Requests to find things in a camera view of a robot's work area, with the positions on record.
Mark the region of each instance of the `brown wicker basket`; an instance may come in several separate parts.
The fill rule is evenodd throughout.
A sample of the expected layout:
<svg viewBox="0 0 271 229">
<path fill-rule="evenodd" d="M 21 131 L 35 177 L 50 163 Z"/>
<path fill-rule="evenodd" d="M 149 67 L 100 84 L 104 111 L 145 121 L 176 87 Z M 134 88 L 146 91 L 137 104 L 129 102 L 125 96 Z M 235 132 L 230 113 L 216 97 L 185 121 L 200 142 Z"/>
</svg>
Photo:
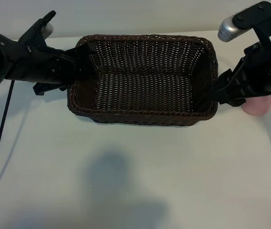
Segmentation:
<svg viewBox="0 0 271 229">
<path fill-rule="evenodd" d="M 193 125 L 212 118 L 218 104 L 204 92 L 216 81 L 218 65 L 210 41 L 167 35 L 82 38 L 97 53 L 96 76 L 68 88 L 68 107 L 98 123 Z"/>
</svg>

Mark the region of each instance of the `woven texture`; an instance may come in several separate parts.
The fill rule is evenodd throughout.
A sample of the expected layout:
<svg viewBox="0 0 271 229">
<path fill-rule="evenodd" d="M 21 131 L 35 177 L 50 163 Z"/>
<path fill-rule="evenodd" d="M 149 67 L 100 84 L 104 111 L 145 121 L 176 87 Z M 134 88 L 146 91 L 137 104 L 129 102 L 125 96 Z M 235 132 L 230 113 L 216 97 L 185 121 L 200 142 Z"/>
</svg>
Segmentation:
<svg viewBox="0 0 271 229">
<path fill-rule="evenodd" d="M 99 123 L 193 125 L 212 118 L 217 103 L 205 92 L 217 79 L 217 60 L 204 38 L 167 35 L 82 38 L 94 44 L 96 75 L 68 89 L 69 109 Z"/>
</svg>

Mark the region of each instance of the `white wall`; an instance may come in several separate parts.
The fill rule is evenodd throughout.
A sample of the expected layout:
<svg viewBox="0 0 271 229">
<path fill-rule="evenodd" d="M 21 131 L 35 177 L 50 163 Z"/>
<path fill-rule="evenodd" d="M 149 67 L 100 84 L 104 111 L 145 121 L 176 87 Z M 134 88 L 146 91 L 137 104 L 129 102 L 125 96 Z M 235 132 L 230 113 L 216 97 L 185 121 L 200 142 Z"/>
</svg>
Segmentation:
<svg viewBox="0 0 271 229">
<path fill-rule="evenodd" d="M 216 30 L 257 0 L 0 0 L 0 33 L 19 38 L 51 10 L 53 37 Z"/>
</svg>

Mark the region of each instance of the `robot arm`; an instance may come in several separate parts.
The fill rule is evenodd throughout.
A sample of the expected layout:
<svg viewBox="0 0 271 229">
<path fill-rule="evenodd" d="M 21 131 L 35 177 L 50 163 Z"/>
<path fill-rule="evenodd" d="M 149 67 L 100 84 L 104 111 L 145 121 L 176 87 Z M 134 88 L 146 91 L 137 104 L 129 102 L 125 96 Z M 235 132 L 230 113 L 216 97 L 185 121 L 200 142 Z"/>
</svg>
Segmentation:
<svg viewBox="0 0 271 229">
<path fill-rule="evenodd" d="M 251 28 L 260 41 L 244 50 L 234 71 L 219 76 L 208 91 L 211 101 L 240 106 L 245 98 L 271 94 L 271 4 L 263 1 L 226 18 L 218 37 L 229 42 Z"/>
<path fill-rule="evenodd" d="M 37 95 L 61 89 L 76 77 L 94 74 L 94 69 L 86 61 L 95 53 L 93 45 L 62 51 L 48 47 L 45 39 L 51 34 L 49 21 L 55 16 L 52 11 L 39 19 L 18 42 L 0 34 L 0 83 L 3 79 L 37 82 L 34 91 Z"/>
</svg>

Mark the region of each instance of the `white tabletop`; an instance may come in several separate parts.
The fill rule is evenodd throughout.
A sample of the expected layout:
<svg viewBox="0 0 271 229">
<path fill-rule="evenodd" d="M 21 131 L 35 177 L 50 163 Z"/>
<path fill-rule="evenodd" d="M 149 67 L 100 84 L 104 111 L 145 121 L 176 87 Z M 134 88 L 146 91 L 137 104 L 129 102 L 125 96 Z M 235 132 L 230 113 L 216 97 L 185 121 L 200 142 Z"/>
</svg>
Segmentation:
<svg viewBox="0 0 271 229">
<path fill-rule="evenodd" d="M 219 73 L 257 40 L 177 34 L 210 40 Z M 66 92 L 36 96 L 33 85 L 15 83 L 0 144 L 0 229 L 271 229 L 271 110 L 225 104 L 191 127 L 101 125 L 71 113 Z"/>
</svg>

